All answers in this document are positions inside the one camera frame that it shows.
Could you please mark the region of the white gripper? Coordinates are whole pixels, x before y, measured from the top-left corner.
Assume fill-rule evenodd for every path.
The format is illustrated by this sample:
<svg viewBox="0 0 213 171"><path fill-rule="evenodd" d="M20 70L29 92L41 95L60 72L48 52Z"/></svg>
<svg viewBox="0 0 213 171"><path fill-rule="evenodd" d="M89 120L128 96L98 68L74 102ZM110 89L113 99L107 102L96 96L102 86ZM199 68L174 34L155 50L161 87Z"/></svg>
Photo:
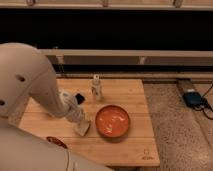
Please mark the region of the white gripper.
<svg viewBox="0 0 213 171"><path fill-rule="evenodd" d="M81 123L85 120L85 112L81 107L81 104L85 101L85 97L77 93L75 95L62 90L60 92L60 97L63 102L68 105L68 113L66 114L66 119L70 122Z"/></svg>

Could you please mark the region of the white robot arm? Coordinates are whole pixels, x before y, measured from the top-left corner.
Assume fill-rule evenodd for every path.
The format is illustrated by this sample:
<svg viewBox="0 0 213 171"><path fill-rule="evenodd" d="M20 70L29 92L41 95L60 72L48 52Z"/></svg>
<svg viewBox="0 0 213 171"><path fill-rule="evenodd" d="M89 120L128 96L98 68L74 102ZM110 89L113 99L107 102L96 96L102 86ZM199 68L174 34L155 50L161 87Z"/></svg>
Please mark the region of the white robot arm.
<svg viewBox="0 0 213 171"><path fill-rule="evenodd" d="M77 171L82 161L71 151L18 127L30 98L57 118L85 121L76 97L58 88L47 57L30 45L0 44L0 171Z"/></svg>

